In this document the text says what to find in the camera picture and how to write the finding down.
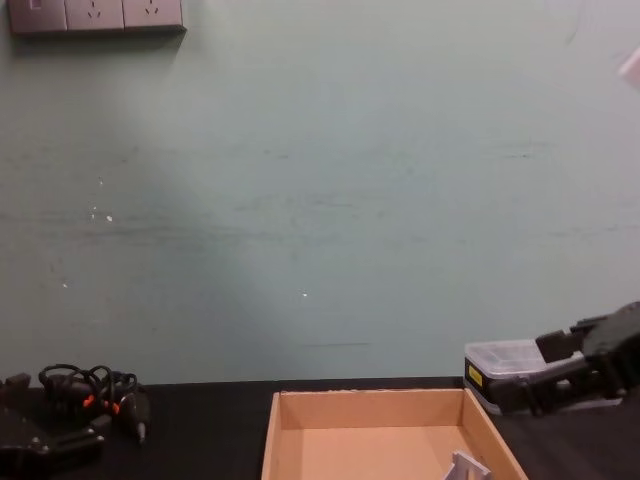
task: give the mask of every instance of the clear plastic lid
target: clear plastic lid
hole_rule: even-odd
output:
[[[491,378],[513,377],[540,372],[582,356],[546,363],[534,340],[506,340],[503,342],[468,343],[465,356]]]

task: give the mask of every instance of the painted wall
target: painted wall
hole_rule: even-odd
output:
[[[453,375],[637,299],[640,6],[547,3],[187,0],[181,45],[3,26],[0,376]]]

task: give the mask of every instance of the small gray object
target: small gray object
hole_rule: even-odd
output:
[[[491,470],[464,452],[453,452],[453,463],[442,480],[467,480],[473,472],[476,480],[493,480]]]

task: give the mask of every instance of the cardboard box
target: cardboard box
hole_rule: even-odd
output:
[[[469,390],[277,393],[262,480],[442,480],[456,450],[527,478]]]

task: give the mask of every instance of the black tabletop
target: black tabletop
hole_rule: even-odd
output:
[[[152,424],[144,447],[116,428],[99,462],[55,478],[257,480],[274,392],[458,387],[457,378],[151,386]],[[47,423],[50,412],[39,394],[29,408]],[[530,480],[640,479],[640,398],[607,409],[493,420]]]

